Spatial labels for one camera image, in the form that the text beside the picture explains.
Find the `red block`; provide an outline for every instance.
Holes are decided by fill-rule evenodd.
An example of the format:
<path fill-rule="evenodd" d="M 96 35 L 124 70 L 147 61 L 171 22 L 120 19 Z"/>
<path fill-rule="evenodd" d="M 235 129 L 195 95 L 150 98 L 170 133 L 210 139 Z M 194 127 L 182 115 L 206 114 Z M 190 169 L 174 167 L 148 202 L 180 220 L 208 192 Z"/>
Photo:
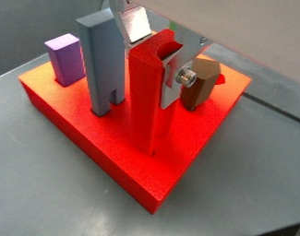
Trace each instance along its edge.
<path fill-rule="evenodd" d="M 33 105 L 151 214 L 166 200 L 250 81 L 222 65 L 220 72 L 224 84 L 214 86 L 210 98 L 195 111 L 187 112 L 178 106 L 172 135 L 162 142 L 156 140 L 152 156 L 139 152 L 131 141 L 128 73 L 125 100 L 112 106 L 101 118 L 89 111 L 84 78 L 63 88 L 55 82 L 49 63 L 20 76 Z"/>
<path fill-rule="evenodd" d="M 168 29 L 137 44 L 128 54 L 132 141 L 147 155 L 154 153 L 155 137 L 168 138 L 176 102 L 159 107 L 164 75 L 163 59 L 180 49 Z"/>

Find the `table surface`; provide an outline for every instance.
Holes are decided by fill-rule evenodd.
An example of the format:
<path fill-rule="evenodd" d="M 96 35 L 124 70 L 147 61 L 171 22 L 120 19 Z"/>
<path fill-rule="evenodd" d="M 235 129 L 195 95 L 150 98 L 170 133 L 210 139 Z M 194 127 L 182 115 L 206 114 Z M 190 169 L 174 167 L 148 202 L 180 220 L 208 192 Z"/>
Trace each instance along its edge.
<path fill-rule="evenodd" d="M 0 76 L 0 235 L 255 235 L 300 221 L 300 121 L 240 97 L 155 215 Z"/>

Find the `lavender block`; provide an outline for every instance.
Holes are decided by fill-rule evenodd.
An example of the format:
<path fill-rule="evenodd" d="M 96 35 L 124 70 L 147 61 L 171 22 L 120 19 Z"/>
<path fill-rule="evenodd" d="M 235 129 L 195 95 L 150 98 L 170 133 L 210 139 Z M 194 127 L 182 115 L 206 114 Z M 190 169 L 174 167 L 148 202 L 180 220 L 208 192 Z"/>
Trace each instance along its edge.
<path fill-rule="evenodd" d="M 67 87 L 85 76 L 79 39 L 69 33 L 45 43 L 56 82 Z"/>

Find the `gray vertical bar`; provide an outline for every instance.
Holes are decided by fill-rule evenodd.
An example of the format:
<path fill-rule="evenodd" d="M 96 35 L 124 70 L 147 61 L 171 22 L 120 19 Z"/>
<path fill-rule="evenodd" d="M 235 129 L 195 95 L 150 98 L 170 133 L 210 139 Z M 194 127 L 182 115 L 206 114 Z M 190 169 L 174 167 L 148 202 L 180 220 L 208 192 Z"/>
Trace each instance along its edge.
<path fill-rule="evenodd" d="M 91 109 L 97 116 L 124 99 L 124 47 L 109 9 L 76 19 Z"/>

